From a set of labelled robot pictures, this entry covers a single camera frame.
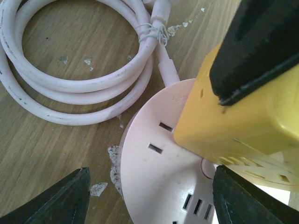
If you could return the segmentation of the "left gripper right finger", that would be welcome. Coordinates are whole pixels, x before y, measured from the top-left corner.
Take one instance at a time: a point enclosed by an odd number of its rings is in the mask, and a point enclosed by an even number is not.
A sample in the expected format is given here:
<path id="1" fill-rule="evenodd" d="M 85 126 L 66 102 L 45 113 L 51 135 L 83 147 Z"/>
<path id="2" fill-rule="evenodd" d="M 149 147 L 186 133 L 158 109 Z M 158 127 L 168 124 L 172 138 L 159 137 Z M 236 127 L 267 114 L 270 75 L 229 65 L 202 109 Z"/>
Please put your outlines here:
<path id="1" fill-rule="evenodd" d="M 297 224 L 299 212 L 224 165 L 216 168 L 213 200 L 220 224 Z"/>

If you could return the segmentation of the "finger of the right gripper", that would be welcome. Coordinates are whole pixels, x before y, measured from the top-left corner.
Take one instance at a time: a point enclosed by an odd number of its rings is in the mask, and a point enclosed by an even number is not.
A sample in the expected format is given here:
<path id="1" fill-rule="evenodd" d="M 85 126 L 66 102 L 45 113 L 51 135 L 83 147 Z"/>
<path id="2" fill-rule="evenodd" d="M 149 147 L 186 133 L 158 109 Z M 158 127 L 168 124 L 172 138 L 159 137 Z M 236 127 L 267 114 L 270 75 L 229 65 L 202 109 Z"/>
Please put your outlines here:
<path id="1" fill-rule="evenodd" d="M 233 105 L 299 62 L 299 3 L 242 0 L 210 69 L 221 105 Z"/>

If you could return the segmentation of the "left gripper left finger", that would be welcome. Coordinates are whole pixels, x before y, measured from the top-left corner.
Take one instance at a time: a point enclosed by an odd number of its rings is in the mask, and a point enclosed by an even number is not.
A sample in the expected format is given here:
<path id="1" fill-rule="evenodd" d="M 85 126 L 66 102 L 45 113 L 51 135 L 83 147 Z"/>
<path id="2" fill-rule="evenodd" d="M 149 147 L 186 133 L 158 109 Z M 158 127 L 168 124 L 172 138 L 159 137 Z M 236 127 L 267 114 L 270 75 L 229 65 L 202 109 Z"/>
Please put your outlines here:
<path id="1" fill-rule="evenodd" d="M 2 224 L 83 224 L 90 201 L 89 168 L 78 168 L 50 188 L 2 216 Z"/>

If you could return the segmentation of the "yellow cube socket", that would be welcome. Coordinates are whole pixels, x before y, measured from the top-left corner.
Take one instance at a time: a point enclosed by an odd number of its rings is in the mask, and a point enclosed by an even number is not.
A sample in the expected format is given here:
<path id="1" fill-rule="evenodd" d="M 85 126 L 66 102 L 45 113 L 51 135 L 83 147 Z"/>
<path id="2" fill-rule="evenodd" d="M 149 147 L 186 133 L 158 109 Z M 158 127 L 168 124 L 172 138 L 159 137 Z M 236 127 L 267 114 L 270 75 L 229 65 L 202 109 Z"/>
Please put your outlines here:
<path id="1" fill-rule="evenodd" d="M 263 186 L 299 190 L 299 68 L 232 106 L 221 106 L 209 73 L 219 51 L 205 57 L 174 130 L 183 148 Z"/>

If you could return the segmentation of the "pink round socket base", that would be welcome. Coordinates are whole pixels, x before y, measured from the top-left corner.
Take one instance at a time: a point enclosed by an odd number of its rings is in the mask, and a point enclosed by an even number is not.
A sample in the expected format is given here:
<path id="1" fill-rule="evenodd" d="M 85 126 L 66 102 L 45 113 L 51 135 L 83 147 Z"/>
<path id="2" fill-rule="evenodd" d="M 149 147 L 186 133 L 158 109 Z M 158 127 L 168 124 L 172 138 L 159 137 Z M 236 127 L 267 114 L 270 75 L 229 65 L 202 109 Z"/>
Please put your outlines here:
<path id="1" fill-rule="evenodd" d="M 219 224 L 213 179 L 220 165 L 183 148 L 173 137 L 193 83 L 168 81 L 132 118 L 122 137 L 121 189 L 135 224 Z"/>

